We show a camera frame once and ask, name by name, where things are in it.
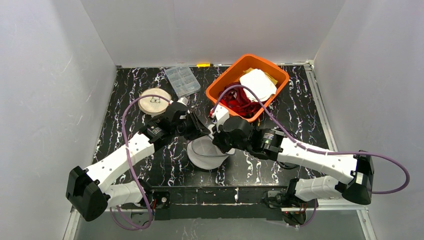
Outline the grey-trim mesh laundry bag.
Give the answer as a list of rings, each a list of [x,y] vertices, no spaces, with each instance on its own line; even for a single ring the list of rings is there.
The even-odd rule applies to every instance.
[[[203,170],[214,170],[220,167],[228,157],[236,153],[234,148],[225,153],[221,152],[213,144],[213,137],[210,135],[190,141],[186,150],[189,160]]]

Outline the dark maroon bra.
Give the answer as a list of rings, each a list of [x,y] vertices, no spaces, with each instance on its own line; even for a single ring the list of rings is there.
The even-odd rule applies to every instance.
[[[235,87],[230,89],[221,98],[220,102],[228,107],[243,107],[249,104],[251,101],[247,98],[247,95],[242,87]]]

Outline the yellow bra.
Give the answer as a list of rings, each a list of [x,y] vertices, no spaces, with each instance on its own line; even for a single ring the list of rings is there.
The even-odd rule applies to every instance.
[[[277,85],[278,81],[272,77],[269,73],[258,69],[258,68],[248,68],[247,70],[243,71],[243,75],[244,78],[253,78],[253,77],[259,77],[260,79],[263,79],[264,77],[266,77],[267,79],[269,79],[269,81],[274,84],[275,86]]]

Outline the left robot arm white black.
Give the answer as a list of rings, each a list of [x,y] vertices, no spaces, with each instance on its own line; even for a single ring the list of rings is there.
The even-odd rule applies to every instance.
[[[207,136],[210,130],[181,102],[171,103],[164,113],[154,116],[127,144],[86,168],[76,166],[68,177],[66,198],[87,221],[101,216],[106,209],[128,203],[144,203],[152,211],[155,200],[147,194],[152,187],[135,178],[126,184],[114,181],[138,162],[169,145],[174,138],[188,141]]]

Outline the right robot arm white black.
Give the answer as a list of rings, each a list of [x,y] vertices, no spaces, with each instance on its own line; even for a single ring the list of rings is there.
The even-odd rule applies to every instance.
[[[212,143],[222,152],[238,149],[261,160],[300,165],[324,177],[292,179],[285,198],[308,202],[343,198],[359,205],[372,201],[374,166],[366,152],[339,155],[304,142],[296,143],[279,129],[257,129],[245,119],[231,116],[212,127]]]

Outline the plain white bra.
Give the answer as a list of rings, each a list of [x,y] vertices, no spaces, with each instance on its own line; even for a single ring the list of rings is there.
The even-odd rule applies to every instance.
[[[252,90],[261,102],[266,102],[272,95],[277,92],[276,85],[270,78],[260,69],[252,68],[239,78],[242,86]]]

